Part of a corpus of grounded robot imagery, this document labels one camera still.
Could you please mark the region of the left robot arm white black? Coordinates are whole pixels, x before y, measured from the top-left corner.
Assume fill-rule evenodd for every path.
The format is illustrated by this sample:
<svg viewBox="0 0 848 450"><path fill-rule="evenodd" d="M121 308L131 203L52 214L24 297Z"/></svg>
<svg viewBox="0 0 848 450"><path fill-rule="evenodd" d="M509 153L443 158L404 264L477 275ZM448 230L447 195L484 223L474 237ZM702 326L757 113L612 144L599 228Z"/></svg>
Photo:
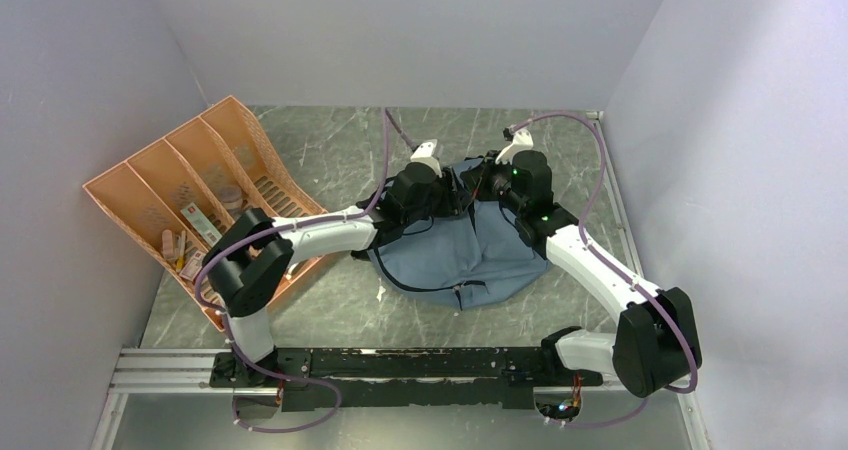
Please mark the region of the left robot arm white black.
<svg viewBox="0 0 848 450"><path fill-rule="evenodd" d="M272 219L262 209L245 212L207 253L197 276L221 300L213 308L239 354L237 373L254 386L275 376L267 307L292 265L338 252L375 251L420 220L460 215L472 194L454 170L410 163L369 199L340 211L288 219Z"/></svg>

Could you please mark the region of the blue backpack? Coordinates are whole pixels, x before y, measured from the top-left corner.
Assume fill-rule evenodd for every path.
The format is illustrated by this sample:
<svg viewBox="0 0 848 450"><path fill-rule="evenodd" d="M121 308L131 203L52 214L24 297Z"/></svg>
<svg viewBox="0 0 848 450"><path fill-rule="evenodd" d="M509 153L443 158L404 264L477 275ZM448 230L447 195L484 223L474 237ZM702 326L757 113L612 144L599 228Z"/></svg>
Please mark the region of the blue backpack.
<svg viewBox="0 0 848 450"><path fill-rule="evenodd" d="M536 281L549 263L520 239L514 214L495 202L476 202L455 217L427 216L368 259L397 292L456 310L501 303Z"/></svg>

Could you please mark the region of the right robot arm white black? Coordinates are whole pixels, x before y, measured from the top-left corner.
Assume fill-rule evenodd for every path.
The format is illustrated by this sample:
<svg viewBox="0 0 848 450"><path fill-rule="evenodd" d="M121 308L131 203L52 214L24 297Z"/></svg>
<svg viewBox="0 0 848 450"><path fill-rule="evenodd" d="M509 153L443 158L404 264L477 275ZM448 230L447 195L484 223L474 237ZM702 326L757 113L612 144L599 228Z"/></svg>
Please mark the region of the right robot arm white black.
<svg viewBox="0 0 848 450"><path fill-rule="evenodd" d="M551 336L539 361L550 383L577 371L612 375L634 396L661 389L691 392L702 354L690 297L644 280L588 235L577 217L555 202L552 171L539 151L499 163L488 153L460 174L476 202L493 202L521 241L575 278L616 324L613 333L569 328Z"/></svg>

